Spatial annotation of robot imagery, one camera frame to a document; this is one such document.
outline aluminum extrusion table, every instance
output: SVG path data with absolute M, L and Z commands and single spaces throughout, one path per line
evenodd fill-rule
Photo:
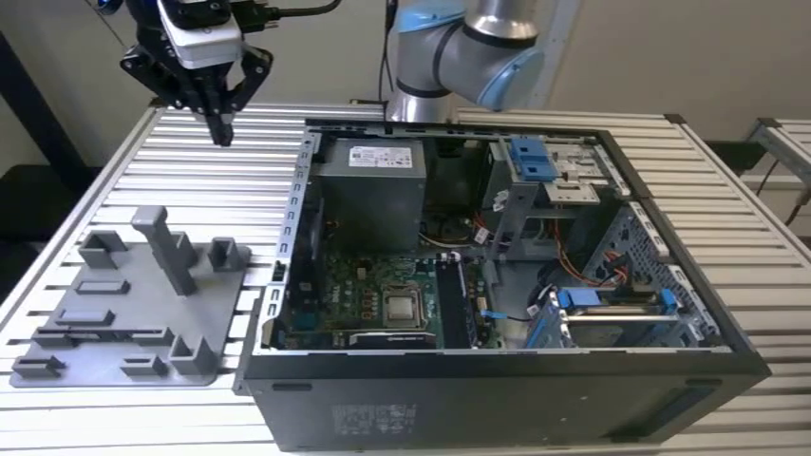
M 811 187 L 811 121 L 759 119 L 749 137 Z
M 279 452 L 252 399 L 236 396 L 231 385 L 247 313 L 268 281 L 304 119 L 379 116 L 375 106 L 257 104 L 236 118 L 233 146 L 221 149 L 188 112 L 147 111 L 0 307 L 0 449 L 83 456 Z M 811 253 L 691 128 L 668 119 L 460 111 L 465 124 L 611 130 L 769 362 L 772 378 L 661 446 L 483 448 L 444 454 L 811 454 Z M 191 241 L 228 236 L 252 249 L 219 378 L 204 388 L 12 388 L 13 359 L 27 351 L 32 331 L 79 271 L 77 242 L 91 229 L 116 230 L 125 241 L 140 240 L 129 219 L 141 204 L 167 206 L 169 226 L 185 231 Z

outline black cable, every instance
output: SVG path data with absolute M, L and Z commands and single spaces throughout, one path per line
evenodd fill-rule
M 341 1 L 343 0 L 332 0 L 332 2 L 329 2 L 327 5 L 324 5 L 321 7 L 279 9 L 276 11 L 276 14 L 279 15 L 277 16 L 279 18 L 317 16 L 320 14 L 325 14 L 327 12 L 329 12 L 335 8 L 337 8 L 339 5 L 341 4 Z
M 779 163 L 779 160 L 773 159 L 772 166 L 769 167 L 769 170 L 765 172 L 765 176 L 763 176 L 763 180 L 760 180 L 760 185 L 757 185 L 757 190 L 755 191 L 756 197 L 760 196 L 760 192 L 763 191 L 763 186 L 765 185 L 765 181 L 769 179 L 769 176 L 772 175 L 772 172 L 773 172 L 773 169 L 776 168 L 777 163 Z
M 385 64 L 385 74 L 389 79 L 389 91 L 393 92 L 392 66 L 389 65 L 389 34 L 387 33 L 384 41 L 385 49 L 383 51 L 383 62 Z
M 85 0 L 85 5 L 88 5 L 88 8 L 92 10 L 92 12 L 95 12 L 96 17 L 101 20 L 101 23 L 104 24 L 104 27 L 107 27 L 107 30 L 111 31 L 111 33 L 113 34 L 113 37 L 115 37 L 117 43 L 121 45 L 121 48 L 125 50 L 127 49 L 127 45 L 124 44 L 124 40 L 121 40 L 121 37 L 116 33 L 116 31 L 113 29 L 113 26 L 111 26 L 111 23 L 107 22 L 107 18 L 104 17 L 104 14 L 101 14 L 101 12 L 99 12 L 99 9 L 96 9 L 96 7 L 92 5 L 92 3 L 89 2 L 89 0 Z
M 377 68 L 377 102 L 383 103 L 383 70 L 385 68 L 387 47 L 389 46 L 389 34 L 383 37 L 383 52 L 380 53 L 380 67 Z
M 791 214 L 788 215 L 788 218 L 785 218 L 785 226 L 791 225 L 791 222 L 795 221 L 795 219 L 797 218 L 800 208 L 801 208 L 800 204 L 795 205 L 795 208 L 791 210 Z
M 380 67 L 377 68 L 377 102 L 383 103 L 383 71 L 389 80 L 389 91 L 393 91 L 392 66 L 389 64 L 389 35 L 393 29 L 393 19 L 399 8 L 397 0 L 387 0 L 385 17 L 383 23 L 383 50 L 380 52 Z

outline white wire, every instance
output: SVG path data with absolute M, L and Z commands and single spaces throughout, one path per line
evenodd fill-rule
M 429 244 L 436 245 L 437 247 L 441 247 L 444 249 L 459 249 L 461 247 L 469 247 L 469 244 L 445 244 L 444 242 L 439 242 L 439 241 L 433 240 L 431 237 L 428 237 L 423 233 L 419 233 L 419 237 L 421 238 L 421 240 L 424 240 Z

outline white wall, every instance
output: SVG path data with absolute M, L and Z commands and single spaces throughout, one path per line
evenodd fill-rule
M 681 114 L 741 139 L 811 119 L 808 0 L 583 0 L 547 107 Z

